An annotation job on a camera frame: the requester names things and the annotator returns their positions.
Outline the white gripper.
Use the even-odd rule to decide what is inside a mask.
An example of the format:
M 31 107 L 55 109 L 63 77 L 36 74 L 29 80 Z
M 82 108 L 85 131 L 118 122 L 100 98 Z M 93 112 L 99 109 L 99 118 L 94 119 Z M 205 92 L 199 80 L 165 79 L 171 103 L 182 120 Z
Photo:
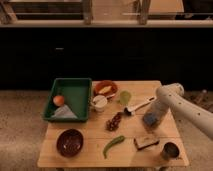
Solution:
M 151 106 L 146 111 L 145 115 L 147 115 L 148 113 L 155 114 L 157 117 L 157 122 L 155 124 L 160 124 L 161 121 L 163 120 L 164 116 L 168 112 L 168 109 L 169 109 L 169 107 L 166 104 L 161 102 L 159 99 L 156 99 L 155 101 L 153 101 L 151 103 Z

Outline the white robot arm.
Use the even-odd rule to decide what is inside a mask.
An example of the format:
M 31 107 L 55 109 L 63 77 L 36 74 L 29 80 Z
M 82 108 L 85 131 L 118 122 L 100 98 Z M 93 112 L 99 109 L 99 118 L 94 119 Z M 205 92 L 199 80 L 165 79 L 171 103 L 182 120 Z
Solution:
M 157 127 L 168 110 L 171 110 L 181 114 L 213 140 L 213 113 L 187 101 L 183 95 L 184 88 L 179 83 L 158 87 L 156 99 L 142 118 L 144 124 L 151 129 Z

